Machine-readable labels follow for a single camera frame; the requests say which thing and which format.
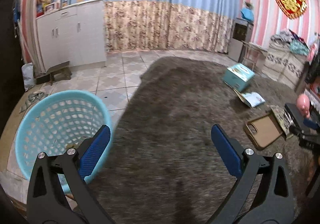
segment book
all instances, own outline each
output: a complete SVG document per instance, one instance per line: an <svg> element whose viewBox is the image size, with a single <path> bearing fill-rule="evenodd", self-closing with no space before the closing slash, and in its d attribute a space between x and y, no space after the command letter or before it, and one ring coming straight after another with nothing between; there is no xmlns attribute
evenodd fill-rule
<svg viewBox="0 0 320 224"><path fill-rule="evenodd" d="M236 89L233 89L233 90L238 95L240 100L251 108L254 108L265 102L265 100L257 92L240 93Z"/></svg>

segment cardboard box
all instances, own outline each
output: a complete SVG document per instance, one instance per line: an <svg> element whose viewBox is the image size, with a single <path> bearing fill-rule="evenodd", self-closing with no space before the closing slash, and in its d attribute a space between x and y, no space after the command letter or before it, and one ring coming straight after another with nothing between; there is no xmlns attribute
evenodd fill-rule
<svg viewBox="0 0 320 224"><path fill-rule="evenodd" d="M232 88L241 92L250 84L253 76L253 71L243 64L238 63L227 68L223 81Z"/></svg>

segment cabinet door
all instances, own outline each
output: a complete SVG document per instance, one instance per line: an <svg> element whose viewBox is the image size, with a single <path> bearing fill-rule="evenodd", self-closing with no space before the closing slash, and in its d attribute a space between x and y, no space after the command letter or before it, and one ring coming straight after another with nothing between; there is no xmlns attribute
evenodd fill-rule
<svg viewBox="0 0 320 224"><path fill-rule="evenodd" d="M41 56L44 68L47 71L50 67L62 63L56 53L56 19L55 13L45 15L37 19L38 37Z"/></svg>
<svg viewBox="0 0 320 224"><path fill-rule="evenodd" d="M81 4L77 8L83 63L105 61L103 1Z"/></svg>
<svg viewBox="0 0 320 224"><path fill-rule="evenodd" d="M83 64L79 51L80 43L77 32L77 15L59 19L56 23L56 53L60 57L61 62L70 61L70 66Z"/></svg>

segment brown phone case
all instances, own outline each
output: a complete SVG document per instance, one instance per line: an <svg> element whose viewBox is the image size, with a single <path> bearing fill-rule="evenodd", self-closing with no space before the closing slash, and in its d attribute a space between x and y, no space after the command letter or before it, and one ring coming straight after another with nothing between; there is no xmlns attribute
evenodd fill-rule
<svg viewBox="0 0 320 224"><path fill-rule="evenodd" d="M249 125L255 128L255 134L252 133ZM272 111L262 117L247 121L244 131L258 150L264 149L284 133Z"/></svg>

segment plastic basket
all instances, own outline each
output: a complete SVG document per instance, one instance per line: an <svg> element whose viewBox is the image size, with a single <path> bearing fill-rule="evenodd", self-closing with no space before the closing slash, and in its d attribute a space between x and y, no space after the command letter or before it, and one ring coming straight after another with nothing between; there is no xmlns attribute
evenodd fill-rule
<svg viewBox="0 0 320 224"><path fill-rule="evenodd" d="M93 137L101 125L112 133L111 119L102 100L87 91L70 90L52 94L39 101L21 121L17 131L15 152L23 175L30 180L33 165L40 152L60 155L68 144L80 144ZM89 183L107 159L111 139L90 176ZM59 179L65 193L70 192L64 175Z"/></svg>

